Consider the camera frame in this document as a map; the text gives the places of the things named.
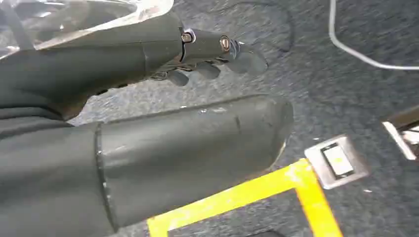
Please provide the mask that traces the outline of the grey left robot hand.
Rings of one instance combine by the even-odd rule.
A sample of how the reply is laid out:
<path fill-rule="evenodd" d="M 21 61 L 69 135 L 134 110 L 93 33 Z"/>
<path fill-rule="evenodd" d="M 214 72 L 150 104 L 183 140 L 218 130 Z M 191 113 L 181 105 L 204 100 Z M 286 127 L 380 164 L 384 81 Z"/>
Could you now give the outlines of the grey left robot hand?
<path fill-rule="evenodd" d="M 293 107 L 254 94 L 74 126 L 87 100 L 147 79 L 215 78 L 218 63 L 266 64 L 226 35 L 185 30 L 169 12 L 116 26 L 78 11 L 19 19 L 0 12 L 0 234 L 105 237 L 235 186 L 268 169 L 291 133 Z"/>

